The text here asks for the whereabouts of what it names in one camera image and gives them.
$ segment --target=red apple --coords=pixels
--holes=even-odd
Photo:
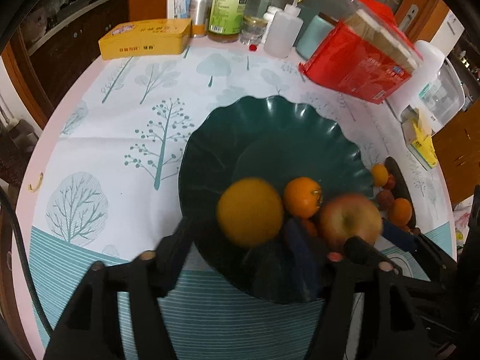
[[[381,190],[379,193],[377,193],[376,200],[380,211],[387,211],[393,206],[395,197],[393,196],[392,192],[388,190]]]
[[[345,241],[359,236],[373,245],[383,228],[378,208],[360,194],[339,196],[325,204],[320,212],[318,232],[334,251]]]
[[[387,183],[383,186],[383,189],[391,191],[393,188],[395,188],[395,177],[391,174],[388,174],[388,180]]]

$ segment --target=yellow box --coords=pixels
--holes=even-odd
[[[435,168],[438,163],[437,155],[435,154],[434,143],[431,140],[431,135],[425,135],[418,127],[414,119],[406,120],[402,123],[403,136],[405,138],[405,145],[415,158],[422,164],[422,166],[430,170]]]
[[[191,19],[123,23],[98,41],[103,59],[181,54],[190,41]]]

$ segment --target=orange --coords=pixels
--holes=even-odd
[[[279,194],[261,178],[243,178],[230,185],[217,203],[217,221],[225,236],[243,248],[274,238],[283,223]]]
[[[412,205],[407,199],[397,198],[388,210],[388,220],[397,227],[404,227],[412,218]]]
[[[300,218],[308,219],[318,211],[322,201],[322,188],[311,178],[299,177],[290,181],[283,190],[286,210]]]
[[[373,183],[377,187],[383,187],[388,181],[388,170],[381,163],[373,166],[371,175],[373,176]]]
[[[307,233],[309,235],[311,235],[312,237],[317,237],[318,236],[317,226],[315,226],[312,221],[309,221],[308,219],[303,219],[302,218],[301,225],[307,231]]]

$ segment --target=table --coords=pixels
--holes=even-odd
[[[320,87],[299,74],[299,61],[295,51],[275,60],[261,47],[252,53],[240,43],[203,38],[179,56],[99,58],[88,67],[48,122],[17,204],[32,275],[52,323],[93,261],[129,261],[171,234],[181,217],[178,169],[186,140],[212,109],[244,95],[283,95],[311,104],[340,124],[367,168],[393,156],[418,226],[456,258],[440,167],[427,172],[420,166],[386,104]],[[42,185],[29,192],[40,173]],[[410,255],[385,239],[376,247],[405,272],[426,278]],[[16,250],[13,280],[26,336],[41,359],[48,339],[32,310]],[[303,358],[322,307],[321,301],[282,306],[253,299],[212,271],[195,249],[177,288],[160,304],[180,359],[223,360]],[[119,312],[127,358],[135,359],[126,294],[119,295]]]

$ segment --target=small glass jar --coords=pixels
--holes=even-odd
[[[241,24],[240,42],[247,46],[258,46],[262,39],[267,21],[254,16],[244,16]]]

